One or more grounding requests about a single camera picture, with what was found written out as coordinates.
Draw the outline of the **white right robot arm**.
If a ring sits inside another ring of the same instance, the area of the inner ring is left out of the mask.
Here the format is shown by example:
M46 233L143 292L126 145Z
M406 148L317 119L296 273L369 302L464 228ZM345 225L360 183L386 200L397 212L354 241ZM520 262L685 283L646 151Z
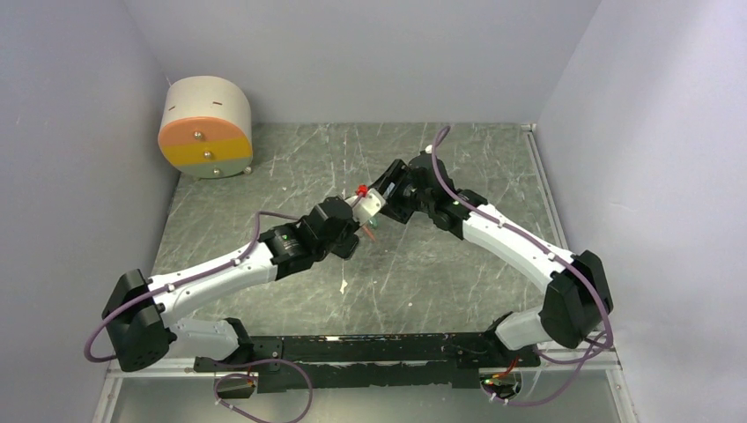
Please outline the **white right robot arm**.
M382 215L405 224L422 212L439 229L514 267L542 294L540 306L495 325L484 342L492 364L504 366L519 349L543 342L574 348L608 319L613 301L599 256L574 254L527 232L478 193L456 188L431 154L393 161L370 187L383 199Z

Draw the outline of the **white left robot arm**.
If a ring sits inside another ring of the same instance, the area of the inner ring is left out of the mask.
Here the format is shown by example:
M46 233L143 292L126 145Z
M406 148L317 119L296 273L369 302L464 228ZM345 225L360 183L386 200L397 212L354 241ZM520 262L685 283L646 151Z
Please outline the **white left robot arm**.
M307 215L285 216L283 225L256 230L248 245L208 262L150 278L139 269L123 273L101 314L111 360L126 372L145 369L177 341L198 338L184 319L202 305L307 271L330 254L350 258L362 205L362 196L327 197Z

